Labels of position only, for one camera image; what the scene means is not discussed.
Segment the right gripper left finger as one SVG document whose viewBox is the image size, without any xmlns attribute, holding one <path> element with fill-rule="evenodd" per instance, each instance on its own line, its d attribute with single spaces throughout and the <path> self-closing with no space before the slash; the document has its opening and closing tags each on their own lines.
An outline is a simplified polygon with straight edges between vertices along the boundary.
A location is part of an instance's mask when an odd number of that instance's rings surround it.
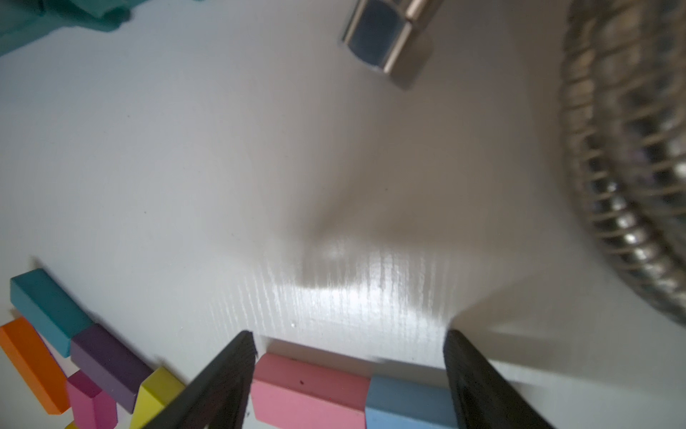
<svg viewBox="0 0 686 429">
<path fill-rule="evenodd" d="M 242 331 L 145 428 L 243 427 L 256 362 L 254 336 Z"/>
</svg>

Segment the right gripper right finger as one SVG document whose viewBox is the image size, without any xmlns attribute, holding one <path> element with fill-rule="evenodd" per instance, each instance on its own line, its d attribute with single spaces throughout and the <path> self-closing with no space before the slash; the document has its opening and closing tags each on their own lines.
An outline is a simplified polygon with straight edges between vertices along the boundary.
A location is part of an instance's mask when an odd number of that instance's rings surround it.
<svg viewBox="0 0 686 429">
<path fill-rule="evenodd" d="M 443 356 L 460 428 L 553 428 L 462 332 L 447 332 Z"/>
</svg>

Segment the long yellow-green block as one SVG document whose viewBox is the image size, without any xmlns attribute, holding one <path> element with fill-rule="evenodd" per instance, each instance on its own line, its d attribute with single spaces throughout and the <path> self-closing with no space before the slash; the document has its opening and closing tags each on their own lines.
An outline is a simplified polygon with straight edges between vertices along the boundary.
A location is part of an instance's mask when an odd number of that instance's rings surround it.
<svg viewBox="0 0 686 429">
<path fill-rule="evenodd" d="M 138 398 L 130 422 L 130 429 L 141 429 L 185 389 L 171 371 L 160 366 L 139 387 Z"/>
</svg>

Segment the pink block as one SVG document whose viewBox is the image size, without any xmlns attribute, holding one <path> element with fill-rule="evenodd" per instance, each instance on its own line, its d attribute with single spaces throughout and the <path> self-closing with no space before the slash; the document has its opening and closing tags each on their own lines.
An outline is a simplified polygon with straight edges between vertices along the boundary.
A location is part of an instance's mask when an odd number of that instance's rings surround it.
<svg viewBox="0 0 686 429">
<path fill-rule="evenodd" d="M 250 389 L 255 418 L 277 428 L 366 427 L 369 378 L 266 353 Z"/>
</svg>

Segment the light blue block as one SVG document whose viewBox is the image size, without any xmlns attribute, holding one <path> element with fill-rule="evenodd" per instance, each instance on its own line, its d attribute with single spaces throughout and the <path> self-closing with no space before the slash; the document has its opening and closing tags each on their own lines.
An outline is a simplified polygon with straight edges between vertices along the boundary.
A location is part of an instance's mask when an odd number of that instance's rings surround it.
<svg viewBox="0 0 686 429">
<path fill-rule="evenodd" d="M 447 389 L 375 375 L 366 398 L 366 427 L 457 428 Z"/>
</svg>

